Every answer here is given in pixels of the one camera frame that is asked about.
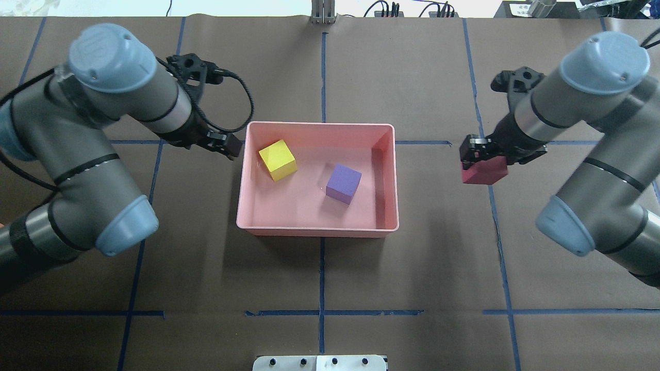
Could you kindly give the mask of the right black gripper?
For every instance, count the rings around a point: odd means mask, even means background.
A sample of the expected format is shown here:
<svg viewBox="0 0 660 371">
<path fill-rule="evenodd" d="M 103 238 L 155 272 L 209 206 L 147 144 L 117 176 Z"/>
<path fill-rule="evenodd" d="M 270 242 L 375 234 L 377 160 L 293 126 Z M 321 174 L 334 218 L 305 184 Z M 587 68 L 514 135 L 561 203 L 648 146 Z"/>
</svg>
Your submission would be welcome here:
<svg viewBox="0 0 660 371">
<path fill-rule="evenodd" d="M 505 164 L 524 165 L 547 153 L 545 142 L 531 138 L 519 128 L 515 118 L 515 108 L 546 77 L 545 74 L 522 66 L 517 70 L 504 70 L 495 75 L 490 88 L 507 94 L 509 113 L 497 124 L 491 134 L 479 137 L 469 134 L 460 145 L 459 154 L 462 169 L 468 171 L 476 163 L 495 157 L 504 157 Z"/>
</svg>

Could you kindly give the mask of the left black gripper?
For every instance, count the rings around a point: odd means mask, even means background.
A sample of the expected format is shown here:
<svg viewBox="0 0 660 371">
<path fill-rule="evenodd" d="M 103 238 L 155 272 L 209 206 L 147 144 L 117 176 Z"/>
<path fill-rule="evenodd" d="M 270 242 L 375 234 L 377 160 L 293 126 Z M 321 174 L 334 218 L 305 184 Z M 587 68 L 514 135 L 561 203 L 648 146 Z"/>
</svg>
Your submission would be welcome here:
<svg viewBox="0 0 660 371">
<path fill-rule="evenodd" d="M 196 145 L 228 159 L 239 157 L 243 144 L 235 134 L 244 129 L 243 125 L 226 129 L 214 124 L 200 107 L 200 101 L 206 84 L 219 85 L 224 78 L 233 78 L 243 85 L 243 78 L 194 53 L 158 59 L 158 63 L 175 78 L 179 91 L 176 103 L 162 116 L 168 124 L 172 122 L 178 127 L 158 136 L 172 146 L 190 149 Z"/>
</svg>

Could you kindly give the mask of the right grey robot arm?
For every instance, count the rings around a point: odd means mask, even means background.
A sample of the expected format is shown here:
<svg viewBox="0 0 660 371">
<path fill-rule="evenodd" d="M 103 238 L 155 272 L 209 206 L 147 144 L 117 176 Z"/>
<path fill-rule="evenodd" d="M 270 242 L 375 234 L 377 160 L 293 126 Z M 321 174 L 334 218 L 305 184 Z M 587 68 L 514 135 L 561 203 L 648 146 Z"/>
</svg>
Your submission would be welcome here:
<svg viewBox="0 0 660 371">
<path fill-rule="evenodd" d="M 639 198 L 658 177 L 658 78 L 650 74 L 657 33 L 638 41 L 601 31 L 545 74 L 522 66 L 490 83 L 507 114 L 487 136 L 460 144 L 465 184 L 492 185 L 508 168 L 547 154 L 579 123 L 601 134 L 535 219 L 536 228 L 578 257 L 599 252 L 651 288 L 659 286 L 658 215 Z"/>
</svg>

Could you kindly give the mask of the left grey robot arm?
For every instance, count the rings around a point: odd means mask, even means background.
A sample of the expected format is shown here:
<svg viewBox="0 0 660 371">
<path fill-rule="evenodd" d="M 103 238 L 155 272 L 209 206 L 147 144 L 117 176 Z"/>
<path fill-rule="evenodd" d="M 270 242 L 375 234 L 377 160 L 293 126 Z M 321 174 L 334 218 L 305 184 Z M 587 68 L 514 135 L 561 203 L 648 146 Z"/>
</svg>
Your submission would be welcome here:
<svg viewBox="0 0 660 371">
<path fill-rule="evenodd" d="M 123 116 L 172 146 L 200 146 L 233 160 L 235 129 L 200 108 L 206 84 L 236 73 L 195 54 L 162 60 L 126 28 L 94 24 L 69 47 L 66 62 L 2 99 L 2 163 L 51 191 L 2 227 L 2 294 L 98 249 L 108 257 L 158 230 L 148 197 L 104 129 Z"/>
</svg>

